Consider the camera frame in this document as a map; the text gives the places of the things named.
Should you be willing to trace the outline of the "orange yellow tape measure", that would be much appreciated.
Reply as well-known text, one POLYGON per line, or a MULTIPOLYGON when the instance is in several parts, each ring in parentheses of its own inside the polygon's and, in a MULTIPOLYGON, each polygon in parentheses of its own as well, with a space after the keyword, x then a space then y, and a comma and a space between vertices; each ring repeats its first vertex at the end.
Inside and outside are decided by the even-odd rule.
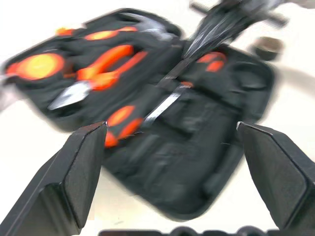
POLYGON ((65 59, 55 53, 37 54, 11 64, 6 75, 16 75, 26 80, 42 80, 60 72, 65 59))

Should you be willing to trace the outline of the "orange handled screwdriver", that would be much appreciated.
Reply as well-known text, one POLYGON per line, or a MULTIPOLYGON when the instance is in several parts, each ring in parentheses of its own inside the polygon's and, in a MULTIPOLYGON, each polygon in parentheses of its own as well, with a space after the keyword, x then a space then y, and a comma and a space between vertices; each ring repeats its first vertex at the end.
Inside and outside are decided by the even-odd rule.
POLYGON ((145 94, 118 109, 107 120, 106 148, 117 146, 120 140, 131 136, 140 126, 149 125, 179 97, 174 92, 156 105, 160 93, 145 94))

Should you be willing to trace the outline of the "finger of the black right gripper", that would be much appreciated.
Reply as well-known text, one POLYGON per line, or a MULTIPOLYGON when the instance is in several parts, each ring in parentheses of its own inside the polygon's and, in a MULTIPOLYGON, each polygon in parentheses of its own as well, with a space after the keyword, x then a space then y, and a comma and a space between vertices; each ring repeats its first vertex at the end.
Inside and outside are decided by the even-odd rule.
POLYGON ((234 38, 248 27, 247 17, 242 17, 234 13, 223 14, 221 21, 222 43, 228 39, 234 38))
POLYGON ((209 11, 192 36, 190 45, 184 49, 183 59, 197 59, 205 52, 222 43, 222 17, 222 9, 212 9, 209 11))

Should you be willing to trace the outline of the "small orange handled tool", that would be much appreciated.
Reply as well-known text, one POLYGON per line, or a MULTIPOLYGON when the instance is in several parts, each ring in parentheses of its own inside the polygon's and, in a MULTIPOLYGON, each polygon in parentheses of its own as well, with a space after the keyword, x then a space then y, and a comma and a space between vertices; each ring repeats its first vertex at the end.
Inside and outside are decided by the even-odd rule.
POLYGON ((197 63, 203 65, 205 71, 207 72, 218 72, 223 68, 226 61, 227 58, 224 53, 211 52, 198 59, 197 63))

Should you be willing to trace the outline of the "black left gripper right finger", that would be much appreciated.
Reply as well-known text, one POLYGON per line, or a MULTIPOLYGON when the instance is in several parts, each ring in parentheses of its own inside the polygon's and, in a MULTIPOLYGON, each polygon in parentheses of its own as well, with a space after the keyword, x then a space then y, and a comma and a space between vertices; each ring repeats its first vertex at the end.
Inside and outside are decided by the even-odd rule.
POLYGON ((240 122, 237 132, 256 189, 276 230, 243 228, 244 236, 315 236, 315 162, 286 134, 240 122))

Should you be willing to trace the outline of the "black plastic hard case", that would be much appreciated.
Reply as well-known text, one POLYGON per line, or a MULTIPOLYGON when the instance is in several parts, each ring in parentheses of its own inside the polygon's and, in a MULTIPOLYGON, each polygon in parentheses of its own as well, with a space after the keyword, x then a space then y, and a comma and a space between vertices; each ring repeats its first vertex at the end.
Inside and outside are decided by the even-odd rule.
POLYGON ((197 59, 183 59, 190 41, 168 20, 142 10, 122 8, 75 29, 76 37, 117 30, 137 22, 122 13, 143 15, 162 23, 177 37, 162 41, 149 33, 120 32, 112 38, 87 41, 54 36, 9 59, 2 68, 43 53, 55 53, 65 66, 42 80, 6 75, 9 83, 28 96, 35 106, 66 131, 105 122, 135 99, 160 93, 159 105, 174 92, 180 97, 153 123, 140 126, 117 146, 103 143, 102 163, 126 187, 173 219, 197 217, 218 195, 229 174, 217 168, 231 159, 232 172, 242 151, 236 148, 234 127, 238 118, 257 121, 269 100, 274 74, 257 59, 230 48, 225 42, 205 52, 222 52, 227 61, 218 72, 207 72, 197 59), (104 52, 132 45, 148 54, 125 72, 112 87, 91 91, 81 102, 57 110, 48 106, 77 81, 76 72, 92 64, 104 52))

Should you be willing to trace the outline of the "black tape roll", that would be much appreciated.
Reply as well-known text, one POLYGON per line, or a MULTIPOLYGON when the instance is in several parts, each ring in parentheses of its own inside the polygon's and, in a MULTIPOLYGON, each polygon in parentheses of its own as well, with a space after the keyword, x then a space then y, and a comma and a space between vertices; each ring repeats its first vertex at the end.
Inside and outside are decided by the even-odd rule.
POLYGON ((252 51, 261 60, 275 60, 283 51, 284 42, 280 39, 262 36, 252 45, 252 51))

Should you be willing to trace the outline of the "orange handled hammer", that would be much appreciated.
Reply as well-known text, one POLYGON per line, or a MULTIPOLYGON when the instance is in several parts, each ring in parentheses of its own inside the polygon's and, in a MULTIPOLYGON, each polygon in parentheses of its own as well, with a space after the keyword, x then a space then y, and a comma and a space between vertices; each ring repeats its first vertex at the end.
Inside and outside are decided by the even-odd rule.
POLYGON ((112 38, 118 35, 120 32, 149 33, 158 40, 162 41, 169 41, 172 38, 177 37, 175 34, 168 32, 166 27, 157 20, 134 13, 122 13, 121 15, 130 20, 134 20, 137 23, 134 26, 126 26, 116 30, 98 31, 82 37, 74 36, 74 29, 59 28, 58 30, 56 30, 56 36, 63 37, 65 39, 85 39, 87 41, 112 38))

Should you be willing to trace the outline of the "orange handled pliers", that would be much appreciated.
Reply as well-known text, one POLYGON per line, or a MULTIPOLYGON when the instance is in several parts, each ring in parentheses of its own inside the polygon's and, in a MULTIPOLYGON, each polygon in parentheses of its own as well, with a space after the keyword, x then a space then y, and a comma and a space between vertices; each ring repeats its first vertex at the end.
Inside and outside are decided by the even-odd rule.
POLYGON ((101 54, 92 64, 76 72, 77 81, 64 89, 48 106, 57 110, 83 101, 91 91, 112 87, 120 77, 148 53, 132 45, 119 45, 101 54))

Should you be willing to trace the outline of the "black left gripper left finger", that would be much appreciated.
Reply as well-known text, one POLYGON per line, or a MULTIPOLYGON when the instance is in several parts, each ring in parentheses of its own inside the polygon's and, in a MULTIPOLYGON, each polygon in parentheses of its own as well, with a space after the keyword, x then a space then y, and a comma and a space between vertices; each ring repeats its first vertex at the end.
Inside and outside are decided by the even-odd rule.
POLYGON ((79 235, 97 187, 106 132, 103 121, 73 132, 27 185, 0 224, 0 236, 79 235))

